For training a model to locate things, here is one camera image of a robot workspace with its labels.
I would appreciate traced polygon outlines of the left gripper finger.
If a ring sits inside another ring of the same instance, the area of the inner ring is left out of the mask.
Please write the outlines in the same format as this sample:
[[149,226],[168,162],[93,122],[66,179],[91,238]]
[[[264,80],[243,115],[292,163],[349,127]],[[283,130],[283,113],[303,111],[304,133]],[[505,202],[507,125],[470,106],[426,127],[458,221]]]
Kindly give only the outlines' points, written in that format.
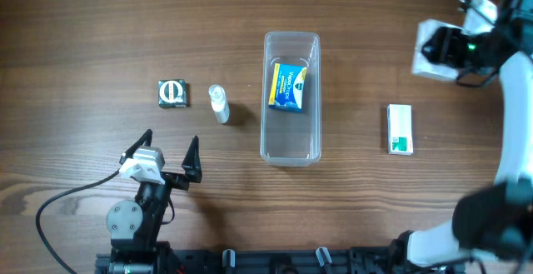
[[148,146],[150,147],[152,144],[152,129],[147,129],[141,137],[135,141],[123,154],[122,159],[128,159],[132,158],[133,153],[140,147],[140,146]]
[[182,162],[184,177],[189,182],[200,183],[202,181],[202,166],[199,154],[199,137],[195,136],[187,150]]

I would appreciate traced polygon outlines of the white blue medicine box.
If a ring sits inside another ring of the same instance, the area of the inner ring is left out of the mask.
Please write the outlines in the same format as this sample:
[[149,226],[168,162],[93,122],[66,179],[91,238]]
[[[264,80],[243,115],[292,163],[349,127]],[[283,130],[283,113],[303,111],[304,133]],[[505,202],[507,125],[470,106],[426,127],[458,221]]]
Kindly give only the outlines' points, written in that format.
[[418,24],[411,72],[420,77],[450,82],[457,78],[459,71],[446,65],[430,63],[422,54],[423,45],[430,40],[436,30],[440,27],[457,28],[455,25],[437,21],[435,19],[427,19]]

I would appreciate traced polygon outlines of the white green slim box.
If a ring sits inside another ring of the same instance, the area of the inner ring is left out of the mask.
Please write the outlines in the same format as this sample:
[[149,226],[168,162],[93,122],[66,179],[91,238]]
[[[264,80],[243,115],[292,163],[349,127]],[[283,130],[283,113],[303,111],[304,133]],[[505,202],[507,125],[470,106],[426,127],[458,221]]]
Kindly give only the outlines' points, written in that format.
[[410,156],[414,152],[411,105],[390,104],[387,107],[388,141],[390,154]]

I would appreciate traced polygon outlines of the blue yellow lozenge box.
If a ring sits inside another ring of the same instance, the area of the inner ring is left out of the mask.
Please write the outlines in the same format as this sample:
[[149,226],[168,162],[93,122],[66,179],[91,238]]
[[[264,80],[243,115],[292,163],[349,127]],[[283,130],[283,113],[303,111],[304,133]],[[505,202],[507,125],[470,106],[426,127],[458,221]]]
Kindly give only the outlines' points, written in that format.
[[275,63],[268,107],[301,112],[307,67]]

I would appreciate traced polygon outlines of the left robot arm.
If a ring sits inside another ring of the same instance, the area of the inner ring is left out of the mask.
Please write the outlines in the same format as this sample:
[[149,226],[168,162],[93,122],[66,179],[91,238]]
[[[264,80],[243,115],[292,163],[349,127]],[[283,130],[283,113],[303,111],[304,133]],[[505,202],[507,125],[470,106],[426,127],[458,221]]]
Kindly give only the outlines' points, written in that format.
[[199,138],[192,138],[182,161],[182,173],[163,170],[161,149],[152,145],[148,129],[120,158],[118,174],[139,183],[132,200],[116,203],[107,214],[112,251],[109,273],[184,273],[186,271],[169,242],[158,241],[166,209],[172,207],[174,189],[186,191],[202,181]]

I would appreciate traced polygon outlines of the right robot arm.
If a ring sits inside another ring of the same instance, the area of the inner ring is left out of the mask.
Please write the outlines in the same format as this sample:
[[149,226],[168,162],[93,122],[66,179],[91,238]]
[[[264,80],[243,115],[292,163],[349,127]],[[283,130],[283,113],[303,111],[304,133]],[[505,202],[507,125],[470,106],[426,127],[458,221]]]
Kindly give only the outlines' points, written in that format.
[[412,71],[466,87],[494,81],[503,95],[501,159],[490,187],[464,196],[452,218],[403,232],[384,259],[387,273],[456,273],[467,262],[532,260],[532,0],[459,0],[461,26],[421,22]]

